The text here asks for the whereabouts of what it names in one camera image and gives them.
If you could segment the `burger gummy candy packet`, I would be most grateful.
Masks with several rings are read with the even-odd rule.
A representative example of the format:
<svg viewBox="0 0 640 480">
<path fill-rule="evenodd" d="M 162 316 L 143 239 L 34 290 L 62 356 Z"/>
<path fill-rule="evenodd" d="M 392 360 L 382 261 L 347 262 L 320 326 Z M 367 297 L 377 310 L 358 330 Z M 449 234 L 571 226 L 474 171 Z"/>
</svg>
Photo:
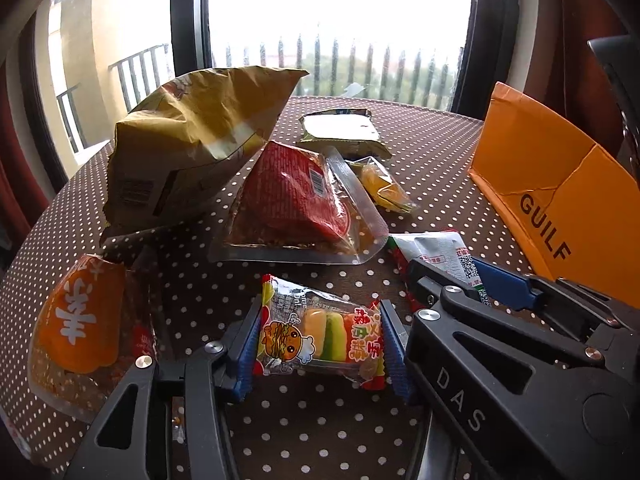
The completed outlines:
<svg viewBox="0 0 640 480">
<path fill-rule="evenodd" d="M 385 387 L 381 306 L 354 304 L 328 292 L 262 277 L 254 373 L 340 375 L 378 391 Z"/>
</svg>

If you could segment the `orange clear spicy snack pouch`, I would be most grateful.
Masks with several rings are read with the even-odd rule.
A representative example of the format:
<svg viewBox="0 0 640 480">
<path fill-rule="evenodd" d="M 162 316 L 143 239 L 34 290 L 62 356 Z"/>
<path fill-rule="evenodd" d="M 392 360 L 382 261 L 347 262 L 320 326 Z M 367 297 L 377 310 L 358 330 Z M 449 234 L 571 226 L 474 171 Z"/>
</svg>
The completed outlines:
<svg viewBox="0 0 640 480">
<path fill-rule="evenodd" d="M 136 359 L 157 356 L 151 285 L 139 261 L 81 256 L 38 315 L 27 365 L 32 392 L 92 422 Z"/>
</svg>

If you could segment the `red clear spicy snack pouch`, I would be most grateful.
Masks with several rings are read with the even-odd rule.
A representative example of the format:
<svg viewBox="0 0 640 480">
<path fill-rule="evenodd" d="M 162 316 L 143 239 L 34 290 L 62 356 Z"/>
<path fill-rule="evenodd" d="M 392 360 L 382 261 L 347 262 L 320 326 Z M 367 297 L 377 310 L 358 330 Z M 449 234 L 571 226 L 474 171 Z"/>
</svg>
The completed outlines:
<svg viewBox="0 0 640 480">
<path fill-rule="evenodd" d="M 209 259 L 358 266 L 387 239 L 385 220 L 336 148 L 270 141 L 213 235 Z"/>
</svg>

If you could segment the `green noodle snack packet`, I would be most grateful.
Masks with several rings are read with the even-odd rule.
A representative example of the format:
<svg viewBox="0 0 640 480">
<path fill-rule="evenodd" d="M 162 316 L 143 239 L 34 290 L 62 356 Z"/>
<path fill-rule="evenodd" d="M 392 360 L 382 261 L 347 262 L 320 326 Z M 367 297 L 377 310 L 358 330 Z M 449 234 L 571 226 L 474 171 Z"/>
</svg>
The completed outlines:
<svg viewBox="0 0 640 480">
<path fill-rule="evenodd" d="M 372 122 L 372 113 L 366 108 L 322 110 L 304 115 L 299 122 L 303 134 L 296 144 L 300 148 L 321 152 L 330 146 L 344 158 L 351 159 L 393 157 Z"/>
</svg>

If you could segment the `yellow honey butter chip bag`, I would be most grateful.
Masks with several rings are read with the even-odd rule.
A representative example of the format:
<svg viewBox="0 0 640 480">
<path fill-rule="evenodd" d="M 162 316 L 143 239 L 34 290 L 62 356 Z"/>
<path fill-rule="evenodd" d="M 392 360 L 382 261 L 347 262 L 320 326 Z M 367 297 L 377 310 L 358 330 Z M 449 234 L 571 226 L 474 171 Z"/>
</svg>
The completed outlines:
<svg viewBox="0 0 640 480">
<path fill-rule="evenodd" d="M 115 125 L 104 236 L 196 216 L 269 141 L 297 68 L 206 68 L 158 87 Z"/>
</svg>

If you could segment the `white red sachet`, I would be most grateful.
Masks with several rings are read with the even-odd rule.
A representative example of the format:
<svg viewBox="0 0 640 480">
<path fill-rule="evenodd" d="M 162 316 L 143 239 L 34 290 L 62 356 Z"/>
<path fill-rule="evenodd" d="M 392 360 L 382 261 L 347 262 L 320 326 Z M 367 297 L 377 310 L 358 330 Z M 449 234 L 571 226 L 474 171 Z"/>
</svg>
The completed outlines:
<svg viewBox="0 0 640 480">
<path fill-rule="evenodd" d="M 423 260 L 439 271 L 445 271 L 465 285 L 471 286 L 480 294 L 480 301 L 483 304 L 490 304 L 469 249 L 457 231 L 390 234 L 387 247 L 405 282 L 412 313 L 424 307 L 424 304 L 416 301 L 413 294 L 409 292 L 408 267 L 413 259 Z"/>
</svg>

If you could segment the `orange cardboard box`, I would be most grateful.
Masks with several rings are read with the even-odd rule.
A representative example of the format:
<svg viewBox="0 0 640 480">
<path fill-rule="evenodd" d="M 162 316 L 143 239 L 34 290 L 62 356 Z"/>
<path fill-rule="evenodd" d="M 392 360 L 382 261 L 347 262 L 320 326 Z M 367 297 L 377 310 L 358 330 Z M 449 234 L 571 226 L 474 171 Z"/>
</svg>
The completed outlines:
<svg viewBox="0 0 640 480">
<path fill-rule="evenodd" d="M 638 185 L 590 136 L 498 82 L 469 174 L 536 274 L 638 307 Z"/>
</svg>

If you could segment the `small yellow candy packet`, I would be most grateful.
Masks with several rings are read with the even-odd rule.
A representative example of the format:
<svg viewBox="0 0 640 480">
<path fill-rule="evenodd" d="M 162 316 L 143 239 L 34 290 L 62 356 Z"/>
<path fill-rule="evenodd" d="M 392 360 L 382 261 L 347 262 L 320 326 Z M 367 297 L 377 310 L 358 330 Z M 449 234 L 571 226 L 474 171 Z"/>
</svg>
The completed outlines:
<svg viewBox="0 0 640 480">
<path fill-rule="evenodd" d="M 375 205 L 398 214 L 411 214 L 416 209 L 407 192 L 375 157 L 363 157 L 348 164 Z"/>
</svg>

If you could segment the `dark red curtain right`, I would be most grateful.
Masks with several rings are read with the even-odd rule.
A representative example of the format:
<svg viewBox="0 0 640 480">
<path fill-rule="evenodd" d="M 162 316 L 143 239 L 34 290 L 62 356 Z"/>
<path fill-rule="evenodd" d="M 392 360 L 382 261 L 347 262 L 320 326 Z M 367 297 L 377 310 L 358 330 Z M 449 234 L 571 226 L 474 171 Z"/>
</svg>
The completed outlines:
<svg viewBox="0 0 640 480">
<path fill-rule="evenodd" d="M 616 157 L 624 143 L 622 113 L 588 41 L 625 32 L 605 0 L 518 0 L 506 83 L 568 119 Z"/>
</svg>

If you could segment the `dark red curtain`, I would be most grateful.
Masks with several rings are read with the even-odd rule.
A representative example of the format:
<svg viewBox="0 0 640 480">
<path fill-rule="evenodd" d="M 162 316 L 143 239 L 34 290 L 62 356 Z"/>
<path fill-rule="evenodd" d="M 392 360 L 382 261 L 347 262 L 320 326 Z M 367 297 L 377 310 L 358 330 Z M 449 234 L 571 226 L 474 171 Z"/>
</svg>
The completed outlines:
<svg viewBox="0 0 640 480">
<path fill-rule="evenodd" d="M 616 157 L 624 143 L 622 113 L 588 41 L 625 32 L 605 0 L 518 0 L 506 83 L 568 119 Z"/>
<path fill-rule="evenodd" d="M 24 93 L 15 41 L 1 63 L 1 227 L 12 256 L 54 196 L 25 117 Z"/>
</svg>

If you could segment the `dark red curtain left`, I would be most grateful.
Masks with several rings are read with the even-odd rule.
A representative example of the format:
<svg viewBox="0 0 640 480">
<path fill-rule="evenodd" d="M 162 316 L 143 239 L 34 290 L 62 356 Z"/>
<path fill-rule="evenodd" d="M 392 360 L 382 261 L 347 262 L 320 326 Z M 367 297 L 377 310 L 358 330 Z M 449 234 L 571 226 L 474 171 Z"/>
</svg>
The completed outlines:
<svg viewBox="0 0 640 480">
<path fill-rule="evenodd" d="M 1 63 L 1 227 L 12 256 L 54 196 L 25 117 L 24 93 L 15 41 Z"/>
</svg>

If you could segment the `black window frame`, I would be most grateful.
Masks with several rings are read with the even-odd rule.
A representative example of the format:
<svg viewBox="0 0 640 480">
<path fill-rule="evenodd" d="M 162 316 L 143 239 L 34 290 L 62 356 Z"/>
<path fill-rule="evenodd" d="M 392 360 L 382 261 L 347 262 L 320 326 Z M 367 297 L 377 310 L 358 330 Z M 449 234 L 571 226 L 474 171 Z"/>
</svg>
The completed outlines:
<svg viewBox="0 0 640 480">
<path fill-rule="evenodd" d="M 518 0 L 470 0 L 450 110 L 482 118 L 494 84 L 506 81 L 516 43 Z M 170 0 L 171 47 L 178 75 L 211 68 L 209 0 Z"/>
</svg>

